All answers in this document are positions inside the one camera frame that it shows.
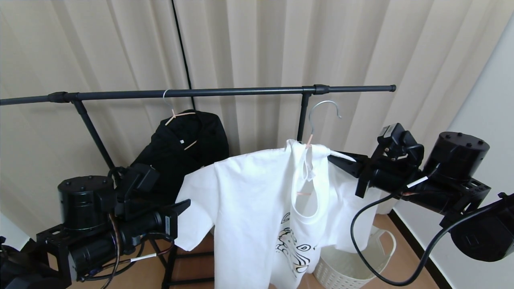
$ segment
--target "beige curtain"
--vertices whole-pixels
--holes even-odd
[[[401,122],[431,150],[514,10],[510,0],[175,1],[193,88],[397,84],[395,93],[313,96],[313,142],[369,154]],[[171,2],[1,1],[0,96],[187,88]],[[177,110],[189,99],[174,99]],[[232,154],[296,137],[300,96],[196,98],[220,115]],[[113,161],[128,165],[170,108],[85,102]],[[24,231],[60,222],[57,184],[106,173],[70,104],[3,106],[0,209]],[[310,133],[305,127],[304,139]]]

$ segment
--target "black garment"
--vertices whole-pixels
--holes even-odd
[[[151,195],[142,196],[145,199],[175,202],[185,175],[228,158],[227,136],[219,117],[195,110],[182,113],[190,112],[195,114],[177,116],[168,125],[169,118],[162,120],[150,144],[133,162],[151,165],[160,173]]]

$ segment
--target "black metal frame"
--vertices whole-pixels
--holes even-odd
[[[214,89],[176,89],[168,91],[130,91],[130,92],[92,92],[92,93],[67,93],[58,92],[47,96],[33,96],[33,97],[20,97],[11,99],[1,99],[0,105],[12,105],[23,103],[36,103],[36,102],[56,102],[65,103],[71,102],[77,109],[77,112],[82,117],[87,130],[91,134],[98,150],[102,154],[105,163],[109,169],[114,168],[114,163],[105,148],[102,139],[87,113],[87,110],[82,103],[83,100],[101,100],[101,99],[135,99],[135,98],[161,98],[163,94],[165,97],[202,97],[202,96],[241,96],[241,95],[280,95],[280,94],[300,94],[302,95],[300,119],[298,122],[297,140],[302,140],[303,128],[305,124],[305,117],[307,114],[307,106],[309,104],[309,97],[312,95],[321,95],[327,93],[345,93],[345,92],[394,92],[396,85],[382,85],[382,86],[334,86],[315,84],[312,86],[299,86],[299,87],[253,87],[253,88],[214,88]],[[155,242],[151,242],[156,252],[160,249]],[[176,259],[194,258],[201,256],[211,256],[214,252],[203,252],[197,254],[177,255],[177,247],[174,246],[170,251],[167,262],[163,256],[160,261],[166,268],[164,279],[162,281],[162,289],[169,288],[172,285],[182,285],[200,282],[211,282],[214,278],[201,278],[172,281],[173,268]]]

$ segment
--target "laundry basket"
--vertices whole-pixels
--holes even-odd
[[[384,233],[388,233],[393,239],[393,249],[389,254],[384,252],[380,241],[380,236]],[[393,234],[373,227],[368,246],[362,254],[377,272],[382,273],[395,249],[396,240]],[[314,270],[314,276],[326,289],[361,288],[375,277],[358,254],[336,250],[334,246],[321,249],[321,258]]]

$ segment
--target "wooden floor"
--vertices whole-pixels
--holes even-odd
[[[389,230],[396,237],[397,248],[396,252],[391,258],[389,265],[382,273],[385,277],[394,281],[403,281],[410,277],[418,265],[419,259],[407,244],[405,239],[402,237],[398,229],[391,222],[389,217],[386,215],[377,215],[375,218],[375,226]],[[392,243],[389,236],[383,235],[382,243],[386,251],[390,250]],[[160,242],[159,246],[161,249],[165,249],[168,244],[166,242]],[[210,234],[207,234],[206,238],[202,243],[196,247],[193,252],[212,251],[213,238]],[[144,248],[144,254],[153,253],[152,247],[147,243]],[[133,288],[161,288],[162,277],[164,275],[164,267],[157,258],[145,259],[137,262],[131,269],[122,275],[116,276],[108,289],[133,289]],[[175,269],[173,272],[173,280],[183,280],[191,278],[206,278],[214,276],[214,257],[200,257],[192,259],[181,259],[175,263]],[[85,283],[74,283],[71,289],[85,289],[85,288],[100,288],[105,281],[90,281]],[[189,284],[173,286],[170,289],[211,289],[214,288],[214,283],[200,283],[200,284]],[[302,279],[299,289],[323,289],[318,283],[315,277],[311,274],[307,274]],[[366,284],[364,289],[375,289],[375,288],[394,288],[377,278]],[[426,269],[418,277],[418,279],[409,286],[404,288],[416,288],[416,289],[435,289],[438,288],[434,280],[428,274]]]

